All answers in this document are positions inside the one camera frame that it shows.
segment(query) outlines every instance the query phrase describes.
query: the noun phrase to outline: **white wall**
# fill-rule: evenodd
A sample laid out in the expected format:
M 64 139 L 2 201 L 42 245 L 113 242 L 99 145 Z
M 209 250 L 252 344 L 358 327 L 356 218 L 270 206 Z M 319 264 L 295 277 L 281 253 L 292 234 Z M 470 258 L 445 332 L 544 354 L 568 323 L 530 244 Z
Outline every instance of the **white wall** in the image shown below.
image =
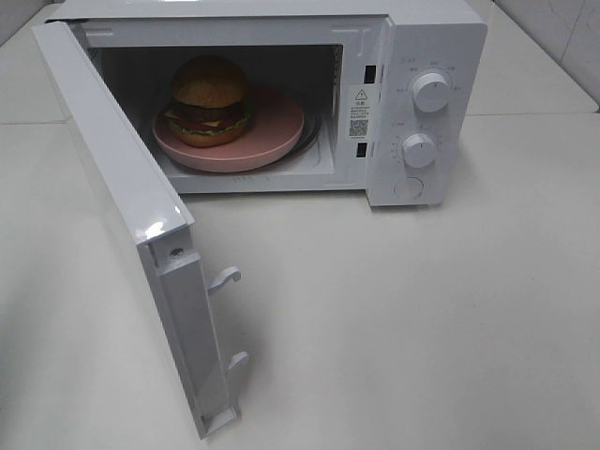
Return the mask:
M 0 45 L 52 0 L 0 0 Z
M 600 0 L 496 0 L 600 102 Z

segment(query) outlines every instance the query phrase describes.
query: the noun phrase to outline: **hamburger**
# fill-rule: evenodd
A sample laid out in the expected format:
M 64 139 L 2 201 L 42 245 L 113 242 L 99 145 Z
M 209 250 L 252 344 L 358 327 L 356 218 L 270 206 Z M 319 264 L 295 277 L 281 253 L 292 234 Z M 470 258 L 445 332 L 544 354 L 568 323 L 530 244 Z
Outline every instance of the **hamburger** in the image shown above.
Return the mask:
M 194 147 L 228 143 L 248 122 L 248 81 L 240 67 L 218 56 L 187 61 L 173 75 L 164 113 L 171 132 Z

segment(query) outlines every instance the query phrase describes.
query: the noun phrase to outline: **microwave casing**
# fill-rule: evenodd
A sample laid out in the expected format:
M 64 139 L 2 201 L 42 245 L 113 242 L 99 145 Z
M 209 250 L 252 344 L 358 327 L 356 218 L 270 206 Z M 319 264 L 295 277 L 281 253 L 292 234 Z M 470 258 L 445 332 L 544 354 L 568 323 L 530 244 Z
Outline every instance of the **microwave casing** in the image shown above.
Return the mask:
M 146 274 L 201 438 L 239 414 L 236 386 L 248 354 L 221 354 L 210 299 L 241 276 L 232 266 L 206 279 L 191 241 L 194 219 L 178 193 L 364 189 L 371 205 L 439 203 L 486 31 L 462 0 L 67 0 L 34 29 L 107 226 L 119 246 L 137 250 L 139 261 L 131 263 Z M 92 55 L 97 48 L 320 44 L 344 48 L 328 170 L 211 180 L 157 164 Z M 365 83 L 365 66 L 376 66 L 374 82 Z M 425 112 L 415 106 L 415 86 L 432 75 L 447 82 L 448 101 Z M 360 139 L 346 126 L 361 89 L 372 101 L 371 131 L 357 157 Z M 414 136 L 435 146 L 424 167 L 405 160 Z

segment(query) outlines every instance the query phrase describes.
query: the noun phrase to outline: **qr code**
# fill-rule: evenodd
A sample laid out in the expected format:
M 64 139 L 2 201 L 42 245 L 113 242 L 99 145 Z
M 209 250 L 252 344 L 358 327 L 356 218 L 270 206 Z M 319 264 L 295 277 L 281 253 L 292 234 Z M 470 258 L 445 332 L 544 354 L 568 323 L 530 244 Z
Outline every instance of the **qr code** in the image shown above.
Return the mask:
M 367 136 L 368 120 L 351 120 L 350 136 Z

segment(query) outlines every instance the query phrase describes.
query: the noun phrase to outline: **white knob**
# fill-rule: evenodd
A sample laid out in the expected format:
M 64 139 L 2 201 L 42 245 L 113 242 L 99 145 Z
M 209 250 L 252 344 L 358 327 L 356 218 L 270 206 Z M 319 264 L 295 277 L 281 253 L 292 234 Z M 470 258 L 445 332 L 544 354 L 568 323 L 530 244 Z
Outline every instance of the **white knob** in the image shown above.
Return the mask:
M 442 72 L 418 75 L 412 83 L 412 100 L 423 113 L 435 113 L 448 104 L 450 82 Z
M 437 146 L 424 133 L 413 134 L 402 144 L 402 157 L 407 166 L 420 169 L 433 162 Z

